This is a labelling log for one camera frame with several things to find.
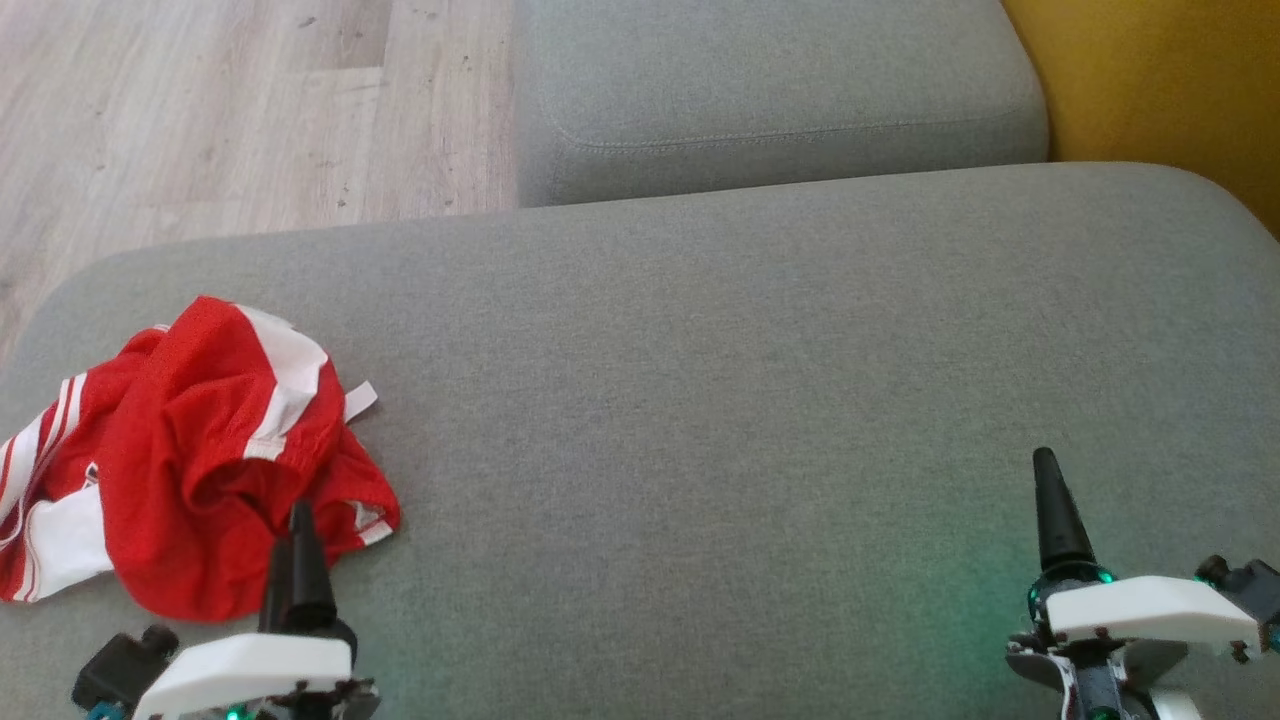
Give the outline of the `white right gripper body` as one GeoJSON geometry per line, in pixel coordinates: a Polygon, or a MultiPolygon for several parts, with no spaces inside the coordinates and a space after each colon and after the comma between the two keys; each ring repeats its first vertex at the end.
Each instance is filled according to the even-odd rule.
{"type": "Polygon", "coordinates": [[[1196,646],[1238,664],[1263,655],[1263,566],[1203,562],[1190,579],[1116,579],[1069,565],[1028,592],[1032,629],[1010,635],[1006,662],[1056,691],[1061,719],[1201,719],[1164,684],[1196,646]]]}

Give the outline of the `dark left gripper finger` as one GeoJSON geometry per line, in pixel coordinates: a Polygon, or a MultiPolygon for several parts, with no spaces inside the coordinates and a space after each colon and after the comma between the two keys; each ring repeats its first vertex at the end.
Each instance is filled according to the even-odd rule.
{"type": "Polygon", "coordinates": [[[292,593],[292,539],[276,538],[271,547],[262,594],[262,633],[278,633],[285,625],[292,593]]]}
{"type": "Polygon", "coordinates": [[[310,502],[291,510],[288,560],[288,629],[315,632],[337,620],[337,602],[310,502]]]}

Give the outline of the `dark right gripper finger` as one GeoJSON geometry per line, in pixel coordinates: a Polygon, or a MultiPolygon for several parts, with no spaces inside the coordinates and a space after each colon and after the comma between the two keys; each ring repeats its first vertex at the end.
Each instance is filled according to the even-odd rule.
{"type": "Polygon", "coordinates": [[[1096,562],[1091,538],[1055,452],[1038,447],[1032,462],[1041,570],[1050,571],[1070,562],[1096,562]]]}

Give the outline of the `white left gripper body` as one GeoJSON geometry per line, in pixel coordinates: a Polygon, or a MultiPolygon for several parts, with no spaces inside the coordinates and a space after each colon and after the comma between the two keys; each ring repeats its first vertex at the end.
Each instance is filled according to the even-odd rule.
{"type": "Polygon", "coordinates": [[[141,643],[160,650],[164,667],[134,702],[136,719],[372,719],[381,707],[342,620],[184,648],[169,626],[151,625],[141,643]]]}

